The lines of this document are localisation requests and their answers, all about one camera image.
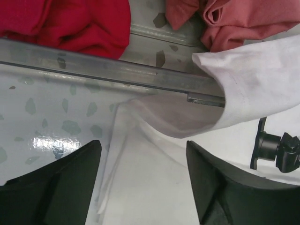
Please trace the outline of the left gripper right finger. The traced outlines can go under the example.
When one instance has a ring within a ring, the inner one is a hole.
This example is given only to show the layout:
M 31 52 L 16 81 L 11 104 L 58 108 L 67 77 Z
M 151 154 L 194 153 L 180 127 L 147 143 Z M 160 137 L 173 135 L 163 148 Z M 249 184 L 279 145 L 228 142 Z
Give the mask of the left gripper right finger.
M 187 141 L 186 157 L 201 225 L 298 225 L 300 187 L 246 172 Z

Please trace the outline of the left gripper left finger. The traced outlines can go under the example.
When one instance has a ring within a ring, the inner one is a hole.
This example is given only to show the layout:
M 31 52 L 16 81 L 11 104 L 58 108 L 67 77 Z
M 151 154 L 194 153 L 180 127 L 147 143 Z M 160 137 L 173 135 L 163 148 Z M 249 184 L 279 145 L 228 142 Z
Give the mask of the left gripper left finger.
M 2 225 L 83 225 L 100 163 L 93 140 L 69 155 L 0 187 Z

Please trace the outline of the white printed t shirt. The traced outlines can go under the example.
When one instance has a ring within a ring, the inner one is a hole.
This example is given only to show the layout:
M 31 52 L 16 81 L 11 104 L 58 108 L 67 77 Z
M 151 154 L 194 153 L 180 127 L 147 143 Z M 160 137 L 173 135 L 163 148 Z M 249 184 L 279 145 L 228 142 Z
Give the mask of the white printed t shirt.
M 216 79 L 225 107 L 157 94 L 118 107 L 99 208 L 104 225 L 197 225 L 186 143 L 240 167 L 248 164 L 259 119 L 277 135 L 300 134 L 300 37 L 195 53 Z

